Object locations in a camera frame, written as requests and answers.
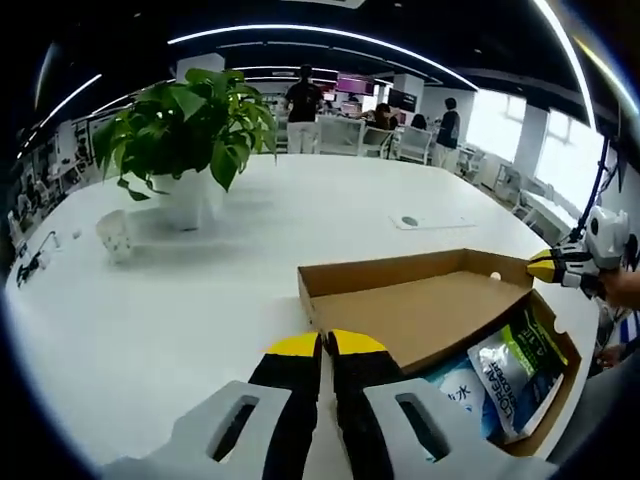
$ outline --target robotic arm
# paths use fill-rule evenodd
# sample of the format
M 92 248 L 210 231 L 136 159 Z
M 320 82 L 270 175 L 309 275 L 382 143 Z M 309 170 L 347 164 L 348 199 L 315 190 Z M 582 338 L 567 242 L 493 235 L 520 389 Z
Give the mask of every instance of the robotic arm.
M 543 250 L 529 260 L 527 271 L 546 283 L 581 288 L 588 296 L 603 296 L 600 272 L 620 267 L 630 238 L 629 217 L 593 207 L 584 238 Z
M 355 480 L 541 480 L 555 472 L 539 458 L 512 457 L 485 441 L 435 386 L 403 380 L 374 339 L 333 330 L 326 340 Z M 277 343 L 248 383 L 229 383 L 178 419 L 167 444 L 107 465 L 102 478 L 302 479 L 317 422 L 321 349 L 316 333 Z

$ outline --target plastic bag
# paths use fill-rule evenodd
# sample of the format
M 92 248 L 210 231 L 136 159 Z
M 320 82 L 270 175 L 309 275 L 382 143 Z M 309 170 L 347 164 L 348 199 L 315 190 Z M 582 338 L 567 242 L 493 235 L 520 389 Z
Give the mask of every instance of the plastic bag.
M 502 433 L 500 419 L 493 401 L 478 378 L 467 355 L 459 355 L 442 367 L 423 375 L 450 400 L 471 413 L 483 438 Z
M 555 398 L 566 358 L 526 307 L 467 351 L 496 407 L 504 442 L 529 437 Z

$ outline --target monitor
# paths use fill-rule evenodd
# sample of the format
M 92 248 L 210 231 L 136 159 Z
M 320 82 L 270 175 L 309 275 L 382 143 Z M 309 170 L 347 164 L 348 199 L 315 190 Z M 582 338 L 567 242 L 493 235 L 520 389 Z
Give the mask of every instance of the monitor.
M 400 90 L 389 90 L 389 106 L 399 108 L 406 112 L 415 112 L 418 97 L 410 93 L 401 92 Z
M 344 73 L 338 74 L 336 90 L 339 92 L 371 96 L 373 95 L 374 88 L 375 84 L 371 78 L 360 75 L 347 75 Z
M 362 105 L 359 103 L 342 102 L 340 105 L 342 113 L 348 117 L 360 115 L 362 113 Z

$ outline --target small white cup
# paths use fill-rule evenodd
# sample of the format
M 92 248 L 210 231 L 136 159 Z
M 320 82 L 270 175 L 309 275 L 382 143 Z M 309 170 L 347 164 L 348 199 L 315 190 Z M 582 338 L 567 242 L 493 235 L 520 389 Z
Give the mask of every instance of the small white cup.
M 127 230 L 124 210 L 115 210 L 98 221 L 96 232 L 114 263 L 123 263 L 131 258 L 131 238 Z

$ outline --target window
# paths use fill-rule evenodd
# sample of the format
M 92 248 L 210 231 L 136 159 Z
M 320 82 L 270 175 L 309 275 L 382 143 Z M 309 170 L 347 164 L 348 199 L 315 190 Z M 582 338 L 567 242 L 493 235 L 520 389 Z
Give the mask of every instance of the window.
M 480 90 L 471 111 L 467 142 L 513 162 L 527 102 L 500 92 Z
M 373 96 L 364 95 L 362 97 L 362 111 L 368 112 L 369 110 L 375 110 L 378 105 L 378 95 L 380 94 L 380 85 L 373 87 Z
M 602 142 L 598 132 L 552 110 L 536 177 L 584 210 L 598 171 Z

